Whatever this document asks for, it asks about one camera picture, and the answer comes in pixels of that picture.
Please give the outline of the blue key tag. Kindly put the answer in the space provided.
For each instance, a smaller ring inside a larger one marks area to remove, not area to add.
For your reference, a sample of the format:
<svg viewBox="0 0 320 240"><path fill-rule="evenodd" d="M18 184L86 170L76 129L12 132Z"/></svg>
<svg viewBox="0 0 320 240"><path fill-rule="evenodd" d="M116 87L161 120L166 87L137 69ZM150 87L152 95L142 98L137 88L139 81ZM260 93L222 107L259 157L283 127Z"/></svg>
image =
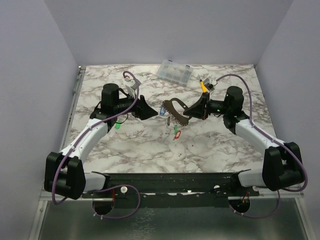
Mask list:
<svg viewBox="0 0 320 240"><path fill-rule="evenodd" d="M161 115L161 116L164 116L165 113L166 113L166 110L165 110L165 108L162 106L162 107L160 108L160 115Z"/></svg>

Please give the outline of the black key tag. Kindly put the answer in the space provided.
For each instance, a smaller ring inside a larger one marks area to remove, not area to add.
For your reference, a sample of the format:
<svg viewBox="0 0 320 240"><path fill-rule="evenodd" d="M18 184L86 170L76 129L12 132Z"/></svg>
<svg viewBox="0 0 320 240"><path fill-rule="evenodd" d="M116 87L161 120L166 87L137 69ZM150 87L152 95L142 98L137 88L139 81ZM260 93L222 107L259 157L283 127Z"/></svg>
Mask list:
<svg viewBox="0 0 320 240"><path fill-rule="evenodd" d="M169 126L170 126L170 124L171 124L171 118L170 118L170 117L168 117L168 118L167 118L167 127L169 127Z"/></svg>

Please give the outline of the green tagged key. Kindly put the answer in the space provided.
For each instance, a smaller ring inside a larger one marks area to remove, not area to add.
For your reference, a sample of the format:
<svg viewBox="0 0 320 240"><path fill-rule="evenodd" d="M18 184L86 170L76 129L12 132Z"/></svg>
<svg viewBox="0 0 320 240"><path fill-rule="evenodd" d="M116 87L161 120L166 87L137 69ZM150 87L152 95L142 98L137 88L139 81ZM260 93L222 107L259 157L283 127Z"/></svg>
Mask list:
<svg viewBox="0 0 320 240"><path fill-rule="evenodd" d="M119 129L121 127L122 123L121 122L116 122L115 123L115 129Z"/></svg>

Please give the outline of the green key tag with key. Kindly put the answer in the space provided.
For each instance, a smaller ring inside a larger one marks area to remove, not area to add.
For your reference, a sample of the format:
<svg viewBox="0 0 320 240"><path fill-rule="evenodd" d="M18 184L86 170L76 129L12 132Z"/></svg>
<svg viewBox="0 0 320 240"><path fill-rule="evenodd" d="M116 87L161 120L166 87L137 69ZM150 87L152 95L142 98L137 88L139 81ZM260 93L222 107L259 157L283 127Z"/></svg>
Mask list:
<svg viewBox="0 0 320 240"><path fill-rule="evenodd" d="M178 125L176 124L175 126L174 126L174 134L176 134L178 132Z"/></svg>

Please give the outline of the red key tag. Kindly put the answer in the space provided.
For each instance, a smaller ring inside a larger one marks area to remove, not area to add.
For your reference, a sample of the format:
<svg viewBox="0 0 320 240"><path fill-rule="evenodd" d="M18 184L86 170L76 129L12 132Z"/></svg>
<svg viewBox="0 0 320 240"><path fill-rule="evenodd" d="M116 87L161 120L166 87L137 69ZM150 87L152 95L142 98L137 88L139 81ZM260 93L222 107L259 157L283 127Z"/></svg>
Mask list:
<svg viewBox="0 0 320 240"><path fill-rule="evenodd" d="M179 139L180 138L180 135L181 135L181 131L180 130L178 130L176 133L175 133L175 136L174 136L174 140L177 140L177 139Z"/></svg>

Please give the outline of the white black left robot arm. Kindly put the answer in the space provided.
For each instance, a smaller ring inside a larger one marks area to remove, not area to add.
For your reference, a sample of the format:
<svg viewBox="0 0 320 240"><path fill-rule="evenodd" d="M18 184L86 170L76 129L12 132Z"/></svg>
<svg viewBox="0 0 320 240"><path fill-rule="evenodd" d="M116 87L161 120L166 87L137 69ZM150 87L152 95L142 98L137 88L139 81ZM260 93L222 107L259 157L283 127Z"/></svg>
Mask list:
<svg viewBox="0 0 320 240"><path fill-rule="evenodd" d="M157 116L143 95L132 97L119 95L123 90L115 83L107 83L101 91L101 101L94 108L85 129L60 152L51 152L45 163L44 189L65 198L77 200L83 193L94 191L106 197L111 190L107 175L98 172L86 173L83 162L94 146L114 126L117 118L131 113L135 118L147 120Z"/></svg>

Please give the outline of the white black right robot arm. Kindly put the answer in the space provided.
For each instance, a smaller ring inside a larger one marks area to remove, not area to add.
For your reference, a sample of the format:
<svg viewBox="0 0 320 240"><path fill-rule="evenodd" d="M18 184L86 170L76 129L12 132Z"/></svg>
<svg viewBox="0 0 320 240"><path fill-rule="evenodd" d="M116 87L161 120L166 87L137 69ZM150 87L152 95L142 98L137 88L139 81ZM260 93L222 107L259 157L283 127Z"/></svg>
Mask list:
<svg viewBox="0 0 320 240"><path fill-rule="evenodd" d="M224 100L212 100L208 92L187 108L184 115L205 120L211 114L223 116L224 126L233 134L243 138L263 156L261 169L250 169L235 174L229 189L240 196L248 187L267 188L271 191L285 189L305 180L301 168L299 146L273 138L257 127L242 110L244 102L240 87L231 86L226 90Z"/></svg>

